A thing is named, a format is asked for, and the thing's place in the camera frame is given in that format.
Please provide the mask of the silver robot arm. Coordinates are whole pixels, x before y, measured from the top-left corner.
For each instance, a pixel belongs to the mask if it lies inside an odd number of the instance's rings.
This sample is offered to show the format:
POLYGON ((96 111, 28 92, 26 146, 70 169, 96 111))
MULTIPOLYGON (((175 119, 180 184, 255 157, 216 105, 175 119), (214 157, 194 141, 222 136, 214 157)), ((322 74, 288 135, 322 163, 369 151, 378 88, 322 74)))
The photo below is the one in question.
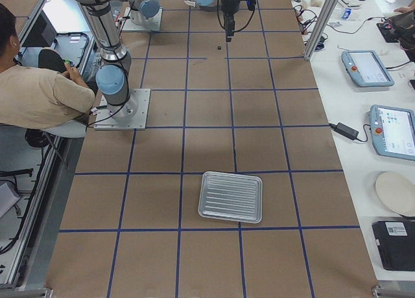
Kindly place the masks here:
POLYGON ((130 20, 135 25, 144 25, 160 11, 160 3, 157 0, 131 1, 129 5, 130 20))
MULTIPOLYGON (((132 89, 128 84, 131 66, 131 56, 121 43, 120 30, 115 25, 110 2, 112 0, 74 0, 81 8, 99 47, 101 56, 100 68, 97 72, 97 85, 102 91, 107 104, 110 126, 119 129, 142 128, 146 117, 140 113, 146 112, 148 104, 138 96, 141 89, 132 89)), ((130 3, 131 8, 138 11, 137 20, 144 23, 156 16, 160 11, 161 0, 119 0, 130 3)), ((234 15, 239 10, 239 4, 244 0, 184 0, 193 1, 197 5, 208 6, 218 1, 217 8, 222 11, 220 21, 226 33, 226 41, 231 41, 235 34, 234 15)))

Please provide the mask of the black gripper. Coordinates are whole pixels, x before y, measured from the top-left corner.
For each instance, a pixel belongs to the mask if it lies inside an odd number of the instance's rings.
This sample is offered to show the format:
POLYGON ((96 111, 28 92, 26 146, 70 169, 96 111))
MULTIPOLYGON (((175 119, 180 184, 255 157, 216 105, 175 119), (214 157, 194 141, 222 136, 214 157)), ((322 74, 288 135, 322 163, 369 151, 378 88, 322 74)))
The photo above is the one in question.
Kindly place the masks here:
POLYGON ((233 17, 239 10, 239 3, 241 0, 220 0, 220 9, 224 18, 224 31, 226 41, 231 41, 235 32, 235 20, 233 17))

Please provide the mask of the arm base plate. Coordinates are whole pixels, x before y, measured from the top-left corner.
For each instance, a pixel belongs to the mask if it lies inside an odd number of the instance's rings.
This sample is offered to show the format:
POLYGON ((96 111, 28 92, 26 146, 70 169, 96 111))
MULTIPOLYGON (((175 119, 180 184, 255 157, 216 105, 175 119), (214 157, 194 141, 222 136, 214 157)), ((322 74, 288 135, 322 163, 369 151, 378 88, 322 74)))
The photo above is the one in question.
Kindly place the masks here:
POLYGON ((150 89, 130 89, 130 99, 123 108, 107 104, 102 96, 100 105, 106 106, 97 112, 95 130, 145 130, 147 125, 150 89))
POLYGON ((146 18, 140 11, 134 10, 130 12, 130 7, 128 6, 121 19, 119 30, 124 32, 159 32, 162 13, 163 9, 160 7, 155 16, 146 18))

